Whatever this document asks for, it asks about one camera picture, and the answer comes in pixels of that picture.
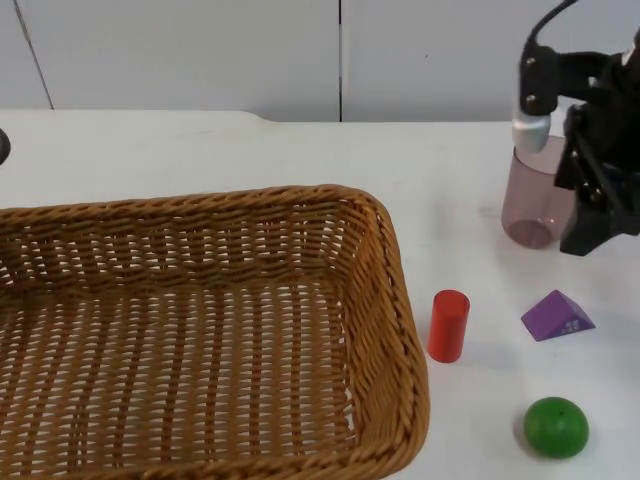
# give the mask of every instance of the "white table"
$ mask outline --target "white table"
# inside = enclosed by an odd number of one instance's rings
[[[585,258],[530,251],[500,227],[507,123],[284,124],[244,113],[0,112],[14,151],[0,207],[338,183],[365,189],[395,222],[426,339],[433,295],[471,298],[462,358],[429,363],[427,444],[397,479],[625,479],[640,452],[640,240]],[[596,330],[536,343],[521,314],[560,289]],[[585,451],[532,458],[514,425],[538,398],[586,412]]]

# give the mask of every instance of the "purple block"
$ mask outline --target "purple block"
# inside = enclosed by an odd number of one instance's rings
[[[584,310],[558,290],[525,313],[522,322],[538,342],[596,328]]]

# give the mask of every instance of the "black object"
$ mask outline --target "black object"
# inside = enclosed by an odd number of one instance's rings
[[[560,250],[587,255],[620,234],[640,234],[640,30],[626,54],[556,53],[537,33],[576,3],[566,0],[531,32],[520,60],[520,108],[549,115],[566,96],[586,103],[569,110],[566,145],[555,177],[576,206]]]
[[[0,165],[2,165],[11,153],[11,142],[4,130],[0,128]]]

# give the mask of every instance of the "green sphere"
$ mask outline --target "green sphere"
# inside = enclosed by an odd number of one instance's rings
[[[527,410],[524,436],[540,455],[570,458],[587,444],[589,423],[575,403],[559,397],[543,398]]]

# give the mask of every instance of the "wicker basket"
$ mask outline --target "wicker basket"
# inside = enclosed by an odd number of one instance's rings
[[[429,419],[392,224],[351,189],[0,211],[0,475],[373,479]]]

